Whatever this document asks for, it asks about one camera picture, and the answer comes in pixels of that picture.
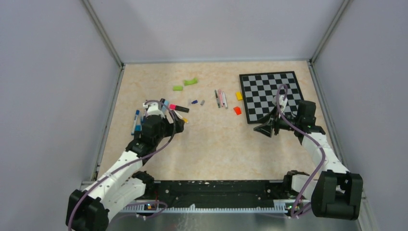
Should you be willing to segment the green thin pen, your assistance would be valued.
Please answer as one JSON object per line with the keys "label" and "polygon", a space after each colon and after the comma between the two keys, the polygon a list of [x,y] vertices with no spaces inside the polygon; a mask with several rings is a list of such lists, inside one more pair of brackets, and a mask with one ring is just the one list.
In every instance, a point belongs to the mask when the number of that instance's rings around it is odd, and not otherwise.
{"label": "green thin pen", "polygon": [[215,92],[215,97],[216,97],[217,106],[218,106],[218,108],[220,108],[221,105],[220,105],[220,100],[219,100],[218,92],[217,92],[217,90],[214,90],[214,92]]}

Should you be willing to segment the pink translucent pen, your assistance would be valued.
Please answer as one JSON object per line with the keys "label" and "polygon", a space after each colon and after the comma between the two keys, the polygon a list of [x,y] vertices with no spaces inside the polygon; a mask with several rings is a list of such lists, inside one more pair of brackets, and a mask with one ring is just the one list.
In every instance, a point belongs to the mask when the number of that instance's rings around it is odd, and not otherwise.
{"label": "pink translucent pen", "polygon": [[218,89],[218,99],[219,99],[219,106],[220,106],[220,108],[224,107],[223,92],[222,92],[221,89]]}

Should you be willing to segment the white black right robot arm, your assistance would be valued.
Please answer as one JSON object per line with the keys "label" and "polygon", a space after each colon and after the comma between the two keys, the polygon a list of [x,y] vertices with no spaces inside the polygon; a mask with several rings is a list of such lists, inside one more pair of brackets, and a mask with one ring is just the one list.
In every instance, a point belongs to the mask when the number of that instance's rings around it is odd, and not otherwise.
{"label": "white black right robot arm", "polygon": [[300,101],[297,115],[285,117],[283,110],[287,102],[277,100],[254,131],[269,137],[278,135],[280,130],[293,131],[316,166],[310,175],[298,171],[287,173],[289,181],[283,183],[282,192],[288,198],[295,198],[288,216],[298,218],[312,211],[316,217],[356,220],[360,213],[362,177],[351,173],[338,159],[324,129],[316,125],[316,104]]}

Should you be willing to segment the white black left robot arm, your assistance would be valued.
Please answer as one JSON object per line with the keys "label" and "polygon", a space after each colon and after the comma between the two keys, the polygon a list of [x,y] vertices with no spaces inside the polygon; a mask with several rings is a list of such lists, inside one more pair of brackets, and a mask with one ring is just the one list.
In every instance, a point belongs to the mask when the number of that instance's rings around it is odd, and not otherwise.
{"label": "white black left robot arm", "polygon": [[156,153],[166,137],[184,130],[184,120],[171,113],[173,123],[166,116],[149,115],[134,133],[134,139],[119,159],[97,181],[84,190],[74,190],[69,196],[66,225],[70,231],[105,231],[112,219],[132,200],[148,199],[154,193],[152,178],[139,169]]}

